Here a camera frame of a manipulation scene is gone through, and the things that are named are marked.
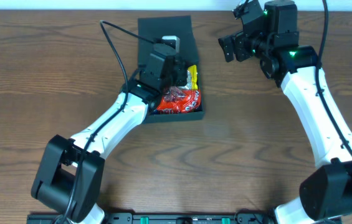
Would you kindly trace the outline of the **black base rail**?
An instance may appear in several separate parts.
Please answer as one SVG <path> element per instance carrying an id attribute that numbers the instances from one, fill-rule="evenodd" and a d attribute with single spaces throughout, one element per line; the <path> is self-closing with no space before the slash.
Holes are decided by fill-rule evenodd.
<path id="1" fill-rule="evenodd" d="M 197 214 L 131 214 L 110 213 L 99 218 L 86 218 L 82 223 L 102 224 L 276 224 L 275 217 L 264 213 L 237 213 L 235 215 Z"/>

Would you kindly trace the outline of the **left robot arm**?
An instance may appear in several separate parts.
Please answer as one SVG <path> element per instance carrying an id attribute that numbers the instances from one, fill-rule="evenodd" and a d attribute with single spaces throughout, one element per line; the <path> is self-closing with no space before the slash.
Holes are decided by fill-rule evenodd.
<path id="1" fill-rule="evenodd" d="M 97 205 L 105 160 L 155 110 L 165 89 L 183 85 L 186 62 L 177 44 L 153 45 L 139 79 L 126 81 L 116 102 L 90 126 L 46 145 L 31 195 L 61 214 L 56 223 L 102 223 Z"/>

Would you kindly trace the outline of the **yellow Hacks candy bag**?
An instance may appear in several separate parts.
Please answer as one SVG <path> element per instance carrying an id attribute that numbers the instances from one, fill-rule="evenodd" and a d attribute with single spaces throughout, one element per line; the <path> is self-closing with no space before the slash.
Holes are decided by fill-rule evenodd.
<path id="1" fill-rule="evenodd" d="M 191 65 L 187 69 L 187 85 L 186 88 L 188 90 L 197 90 L 198 89 L 198 84 L 197 84 L 197 66 L 196 65 Z"/>

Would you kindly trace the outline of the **black box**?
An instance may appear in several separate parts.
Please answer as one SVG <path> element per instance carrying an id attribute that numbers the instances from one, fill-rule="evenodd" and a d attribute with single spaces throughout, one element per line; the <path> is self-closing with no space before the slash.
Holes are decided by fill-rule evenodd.
<path id="1" fill-rule="evenodd" d="M 190 16 L 147 17 L 138 19 L 138 35 L 155 43 L 167 44 L 176 49 L 187 65 L 197 67 L 197 85 L 202 89 L 200 59 L 194 38 Z M 165 123 L 175 121 L 195 121 L 205 115 L 204 101 L 195 110 L 188 113 L 159 114 L 151 113 L 143 121 Z"/>

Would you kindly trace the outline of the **red Hacks candy bag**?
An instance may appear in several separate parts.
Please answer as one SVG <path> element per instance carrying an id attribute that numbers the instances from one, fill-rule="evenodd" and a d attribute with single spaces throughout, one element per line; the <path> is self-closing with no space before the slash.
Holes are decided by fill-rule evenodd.
<path id="1" fill-rule="evenodd" d="M 158 114 L 189 113 L 201 104 L 200 90 L 182 90 L 171 86 L 163 95 L 161 103 L 156 108 Z"/>

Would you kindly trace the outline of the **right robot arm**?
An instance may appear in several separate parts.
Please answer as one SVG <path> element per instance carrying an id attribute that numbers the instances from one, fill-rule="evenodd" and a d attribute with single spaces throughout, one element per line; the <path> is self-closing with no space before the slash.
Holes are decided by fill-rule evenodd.
<path id="1" fill-rule="evenodd" d="M 295 108 L 315 160 L 298 197 L 275 207 L 265 221 L 340 223 L 352 214 L 352 132 L 326 83 L 322 50 L 300 45 L 293 1 L 242 1 L 233 15 L 243 28 L 219 39 L 225 60 L 258 58 Z"/>

